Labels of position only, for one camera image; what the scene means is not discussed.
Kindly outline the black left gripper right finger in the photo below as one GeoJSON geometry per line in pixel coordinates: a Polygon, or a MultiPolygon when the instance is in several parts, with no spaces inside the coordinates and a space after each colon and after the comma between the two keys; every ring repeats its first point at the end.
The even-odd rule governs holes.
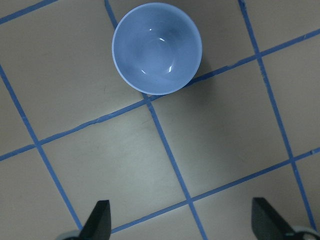
{"type": "Polygon", "coordinates": [[[251,229],[257,240],[295,240],[296,232],[263,197],[251,202],[251,229]]]}

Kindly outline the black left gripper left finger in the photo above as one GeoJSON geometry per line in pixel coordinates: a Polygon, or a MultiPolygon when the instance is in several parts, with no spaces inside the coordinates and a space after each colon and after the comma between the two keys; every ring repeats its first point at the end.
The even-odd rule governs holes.
{"type": "Polygon", "coordinates": [[[79,234],[81,240],[109,240],[111,208],[109,200],[99,200],[79,234]]]}

